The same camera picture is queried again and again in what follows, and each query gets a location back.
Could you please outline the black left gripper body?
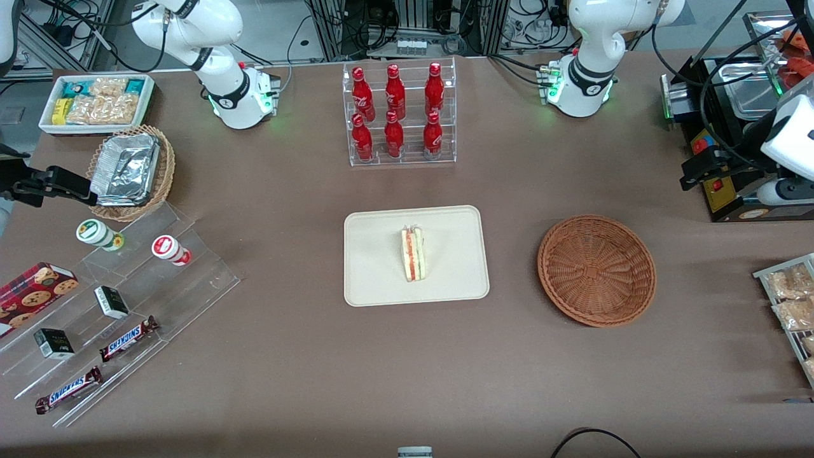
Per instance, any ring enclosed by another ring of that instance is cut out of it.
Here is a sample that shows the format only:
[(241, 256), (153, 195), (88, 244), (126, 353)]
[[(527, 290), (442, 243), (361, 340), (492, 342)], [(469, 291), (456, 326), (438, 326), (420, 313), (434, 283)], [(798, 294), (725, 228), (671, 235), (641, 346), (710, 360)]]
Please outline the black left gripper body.
[(717, 159), (717, 179), (761, 171), (761, 147), (757, 143), (738, 143), (734, 146), (719, 143)]

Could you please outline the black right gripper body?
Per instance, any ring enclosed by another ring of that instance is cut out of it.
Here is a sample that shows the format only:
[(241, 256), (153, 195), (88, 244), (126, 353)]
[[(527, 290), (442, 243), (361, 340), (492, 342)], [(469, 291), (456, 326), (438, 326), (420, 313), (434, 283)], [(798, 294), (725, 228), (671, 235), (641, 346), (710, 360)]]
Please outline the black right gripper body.
[(29, 179), (18, 179), (11, 186), (11, 199), (24, 205), (35, 208), (43, 206), (46, 192), (50, 190), (47, 180), (30, 177)]

